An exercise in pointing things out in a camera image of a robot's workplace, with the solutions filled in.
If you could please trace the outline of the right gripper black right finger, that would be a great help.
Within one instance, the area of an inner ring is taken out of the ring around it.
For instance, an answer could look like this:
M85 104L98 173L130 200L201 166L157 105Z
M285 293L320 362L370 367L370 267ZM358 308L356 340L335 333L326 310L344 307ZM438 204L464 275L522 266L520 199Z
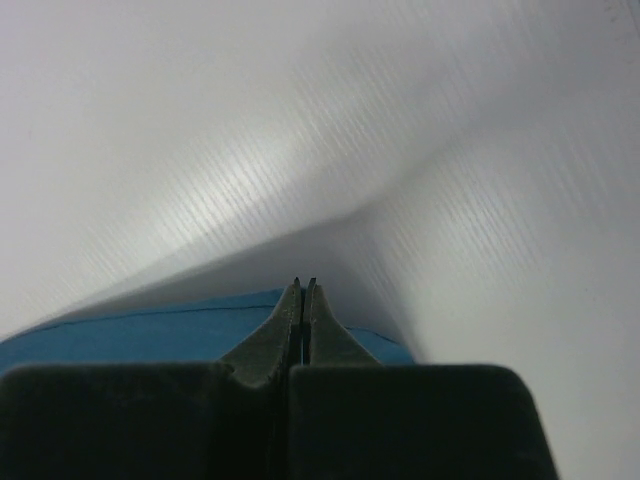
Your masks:
M335 318L324 289L311 278L304 295L305 365L380 365Z

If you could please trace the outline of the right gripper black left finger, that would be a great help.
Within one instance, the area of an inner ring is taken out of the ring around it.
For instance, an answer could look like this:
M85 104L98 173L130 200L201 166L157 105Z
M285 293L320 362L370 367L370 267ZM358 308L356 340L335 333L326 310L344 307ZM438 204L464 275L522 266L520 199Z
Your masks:
M244 387L278 385L282 377L287 377L289 368L301 361L303 303L304 294L296 278L284 290L270 316L218 363Z

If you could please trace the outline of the teal blue t shirt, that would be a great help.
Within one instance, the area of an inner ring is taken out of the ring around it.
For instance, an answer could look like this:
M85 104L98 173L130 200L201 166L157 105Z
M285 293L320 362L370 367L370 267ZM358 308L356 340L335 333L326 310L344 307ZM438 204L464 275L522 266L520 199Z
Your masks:
M1 372L41 365L209 362L243 370L257 362L257 349L226 356L267 321L285 292L277 288L51 321L1 342Z

